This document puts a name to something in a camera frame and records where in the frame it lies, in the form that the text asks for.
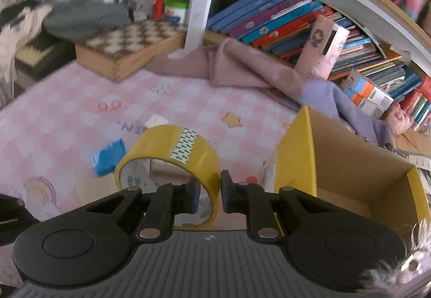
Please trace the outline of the yellow packing tape roll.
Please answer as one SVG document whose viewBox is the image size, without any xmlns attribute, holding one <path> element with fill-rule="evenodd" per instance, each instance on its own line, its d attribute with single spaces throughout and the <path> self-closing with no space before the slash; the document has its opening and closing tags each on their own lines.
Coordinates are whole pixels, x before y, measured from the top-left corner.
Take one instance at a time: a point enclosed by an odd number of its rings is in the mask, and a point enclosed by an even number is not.
<svg viewBox="0 0 431 298">
<path fill-rule="evenodd" d="M 175 217 L 179 229 L 197 229 L 212 224 L 218 213 L 221 163 L 213 147 L 196 131 L 174 125 L 147 129 L 115 168 L 119 189 L 139 187 L 144 194 L 171 183 L 198 181 L 199 196 L 194 214 Z"/>
</svg>

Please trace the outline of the blue plastic packet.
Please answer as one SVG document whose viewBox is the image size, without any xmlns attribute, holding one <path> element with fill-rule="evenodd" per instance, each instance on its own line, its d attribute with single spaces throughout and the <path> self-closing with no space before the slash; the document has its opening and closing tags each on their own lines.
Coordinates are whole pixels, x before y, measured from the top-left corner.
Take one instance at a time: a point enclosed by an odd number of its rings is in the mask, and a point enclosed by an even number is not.
<svg viewBox="0 0 431 298">
<path fill-rule="evenodd" d="M 111 142 L 94 155 L 94 172 L 98 177 L 114 172 L 116 166 L 125 155 L 126 147 L 122 139 Z"/>
</svg>

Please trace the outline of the yellow cardboard box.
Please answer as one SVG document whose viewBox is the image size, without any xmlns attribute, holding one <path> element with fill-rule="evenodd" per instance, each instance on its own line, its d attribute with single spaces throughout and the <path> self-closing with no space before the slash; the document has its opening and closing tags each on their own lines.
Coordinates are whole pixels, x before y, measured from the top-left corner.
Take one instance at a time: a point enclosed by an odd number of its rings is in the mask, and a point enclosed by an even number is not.
<svg viewBox="0 0 431 298">
<path fill-rule="evenodd" d="M 299 189 L 371 218 L 400 236 L 430 219 L 418 169 L 303 107 L 262 170 L 268 191 Z"/>
</svg>

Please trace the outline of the pink checkered tablecloth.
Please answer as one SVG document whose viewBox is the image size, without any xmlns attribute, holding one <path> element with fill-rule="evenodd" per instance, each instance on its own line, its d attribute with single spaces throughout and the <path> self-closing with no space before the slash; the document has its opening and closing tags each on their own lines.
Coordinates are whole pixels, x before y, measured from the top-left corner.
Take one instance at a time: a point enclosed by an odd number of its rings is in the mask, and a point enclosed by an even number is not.
<svg viewBox="0 0 431 298">
<path fill-rule="evenodd" d="M 295 113 L 256 89 L 140 70 L 111 82 L 75 62 L 30 87 L 1 111 L 1 193 L 47 220 L 115 191 L 93 157 L 122 139 L 131 147 L 148 123 L 193 129 L 236 181 L 260 177 Z"/>
</svg>

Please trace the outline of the lavender cloth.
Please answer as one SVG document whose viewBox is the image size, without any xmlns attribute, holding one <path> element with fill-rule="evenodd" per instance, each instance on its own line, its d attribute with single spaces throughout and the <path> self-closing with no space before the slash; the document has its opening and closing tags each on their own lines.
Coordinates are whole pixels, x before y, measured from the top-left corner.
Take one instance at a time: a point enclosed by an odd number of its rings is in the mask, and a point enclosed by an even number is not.
<svg viewBox="0 0 431 298">
<path fill-rule="evenodd" d="M 391 152 L 394 150 L 389 124 L 361 111 L 334 83 L 308 80 L 297 102 L 312 107 L 329 118 L 349 124 L 357 135 L 374 145 Z"/>
</svg>

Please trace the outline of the small orange blue box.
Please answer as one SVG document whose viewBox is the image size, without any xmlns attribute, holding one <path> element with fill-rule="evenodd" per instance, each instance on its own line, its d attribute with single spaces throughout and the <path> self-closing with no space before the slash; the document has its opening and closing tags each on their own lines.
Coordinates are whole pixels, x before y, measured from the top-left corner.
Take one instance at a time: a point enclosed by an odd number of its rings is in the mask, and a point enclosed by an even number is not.
<svg viewBox="0 0 431 298">
<path fill-rule="evenodd" d="M 380 86 L 359 73 L 351 70 L 342 80 L 340 88 L 349 99 L 372 118 L 381 118 L 389 109 L 393 99 Z"/>
</svg>

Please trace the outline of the pink folded cloth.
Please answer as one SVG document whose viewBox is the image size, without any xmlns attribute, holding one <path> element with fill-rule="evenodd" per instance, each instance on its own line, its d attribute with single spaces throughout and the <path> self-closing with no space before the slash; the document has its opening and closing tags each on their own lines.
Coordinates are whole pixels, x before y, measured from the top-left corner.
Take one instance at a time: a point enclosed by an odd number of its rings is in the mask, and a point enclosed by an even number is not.
<svg viewBox="0 0 431 298">
<path fill-rule="evenodd" d="M 217 46 L 158 56 L 145 69 L 163 76 L 206 79 L 213 87 L 256 88 L 275 99 L 287 98 L 300 106 L 316 106 L 306 96 L 305 77 L 234 39 L 225 39 Z"/>
</svg>

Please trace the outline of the pink pig figurine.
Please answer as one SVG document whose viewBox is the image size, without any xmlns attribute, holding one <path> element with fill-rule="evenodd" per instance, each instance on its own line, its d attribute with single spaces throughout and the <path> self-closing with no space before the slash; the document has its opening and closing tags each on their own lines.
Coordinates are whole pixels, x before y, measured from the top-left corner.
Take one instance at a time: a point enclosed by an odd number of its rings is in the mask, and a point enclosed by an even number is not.
<svg viewBox="0 0 431 298">
<path fill-rule="evenodd" d="M 412 127 L 414 119 L 401 109 L 399 103 L 393 103 L 388 109 L 384 121 L 389 125 L 394 136 L 404 134 Z"/>
</svg>

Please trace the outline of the wooden chess board box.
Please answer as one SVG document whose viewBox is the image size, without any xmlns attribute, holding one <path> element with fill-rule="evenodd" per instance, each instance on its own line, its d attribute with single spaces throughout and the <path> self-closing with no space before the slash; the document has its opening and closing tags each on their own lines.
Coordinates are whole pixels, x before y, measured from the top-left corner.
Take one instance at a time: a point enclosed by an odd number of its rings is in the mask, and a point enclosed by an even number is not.
<svg viewBox="0 0 431 298">
<path fill-rule="evenodd" d="M 77 63 L 119 82 L 155 57 L 184 46 L 186 27 L 166 20 L 141 20 L 75 43 Z"/>
</svg>

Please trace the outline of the pink cartoon tumbler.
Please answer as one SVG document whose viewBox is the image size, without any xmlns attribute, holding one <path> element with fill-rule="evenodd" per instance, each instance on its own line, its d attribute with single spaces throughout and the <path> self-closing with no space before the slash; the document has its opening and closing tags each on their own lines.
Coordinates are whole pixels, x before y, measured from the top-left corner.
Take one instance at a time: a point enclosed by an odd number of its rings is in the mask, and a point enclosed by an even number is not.
<svg viewBox="0 0 431 298">
<path fill-rule="evenodd" d="M 308 78 L 327 80 L 349 34 L 333 20 L 318 16 L 294 70 Z"/>
</svg>

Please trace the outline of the black Yamaha keyboard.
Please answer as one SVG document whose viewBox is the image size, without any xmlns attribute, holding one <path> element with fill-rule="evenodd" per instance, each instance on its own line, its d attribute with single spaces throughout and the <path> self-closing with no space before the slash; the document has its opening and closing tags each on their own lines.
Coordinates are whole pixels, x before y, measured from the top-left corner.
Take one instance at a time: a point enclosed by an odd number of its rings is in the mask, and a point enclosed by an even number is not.
<svg viewBox="0 0 431 298">
<path fill-rule="evenodd" d="M 39 81 L 75 59 L 73 42 L 42 32 L 16 52 L 17 78 Z"/>
</svg>

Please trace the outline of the green lid white jar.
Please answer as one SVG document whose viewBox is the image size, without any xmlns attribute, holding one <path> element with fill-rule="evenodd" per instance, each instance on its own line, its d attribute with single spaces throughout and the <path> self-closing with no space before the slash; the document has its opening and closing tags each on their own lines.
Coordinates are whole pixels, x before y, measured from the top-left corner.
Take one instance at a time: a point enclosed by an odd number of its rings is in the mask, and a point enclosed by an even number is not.
<svg viewBox="0 0 431 298">
<path fill-rule="evenodd" d="M 188 0 L 164 0 L 164 20 L 184 24 L 189 9 Z"/>
</svg>

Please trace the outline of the grey folded garment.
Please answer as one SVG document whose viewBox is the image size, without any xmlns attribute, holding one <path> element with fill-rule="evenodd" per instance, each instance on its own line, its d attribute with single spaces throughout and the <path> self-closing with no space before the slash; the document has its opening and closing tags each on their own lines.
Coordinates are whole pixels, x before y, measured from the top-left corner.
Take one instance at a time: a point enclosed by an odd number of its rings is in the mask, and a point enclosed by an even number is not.
<svg viewBox="0 0 431 298">
<path fill-rule="evenodd" d="M 109 29 L 132 23 L 128 9 L 120 4 L 94 0 L 52 1 L 52 12 L 43 27 L 51 35 L 76 42 Z"/>
</svg>

